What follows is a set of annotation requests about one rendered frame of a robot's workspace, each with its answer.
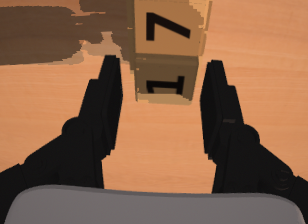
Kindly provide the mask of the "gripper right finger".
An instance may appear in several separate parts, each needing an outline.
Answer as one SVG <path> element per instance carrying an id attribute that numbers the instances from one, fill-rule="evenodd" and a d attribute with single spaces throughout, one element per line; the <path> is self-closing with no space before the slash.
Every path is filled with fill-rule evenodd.
<path id="1" fill-rule="evenodd" d="M 204 153 L 216 164 L 212 193 L 277 195 L 294 202 L 308 224 L 308 181 L 294 176 L 260 144 L 257 130 L 244 124 L 236 87 L 228 85 L 222 60 L 207 62 L 200 111 Z"/>

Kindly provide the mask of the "tan number cube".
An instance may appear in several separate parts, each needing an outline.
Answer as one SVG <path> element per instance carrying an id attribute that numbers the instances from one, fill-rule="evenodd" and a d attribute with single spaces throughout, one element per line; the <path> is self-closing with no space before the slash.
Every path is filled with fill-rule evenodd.
<path id="1" fill-rule="evenodd" d="M 131 0 L 133 51 L 201 55 L 209 0 Z"/>
<path id="2" fill-rule="evenodd" d="M 198 67 L 198 56 L 135 53 L 135 101 L 191 105 Z"/>

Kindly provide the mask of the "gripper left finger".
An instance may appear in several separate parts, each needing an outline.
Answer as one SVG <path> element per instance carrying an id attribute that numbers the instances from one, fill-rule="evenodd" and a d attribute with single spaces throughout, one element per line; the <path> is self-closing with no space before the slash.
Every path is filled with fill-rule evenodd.
<path id="1" fill-rule="evenodd" d="M 0 224 L 16 196 L 28 188 L 55 184 L 104 189 L 102 160 L 115 149 L 122 101 L 120 58 L 105 55 L 98 79 L 88 82 L 78 117 L 67 120 L 61 135 L 23 164 L 0 172 Z"/>

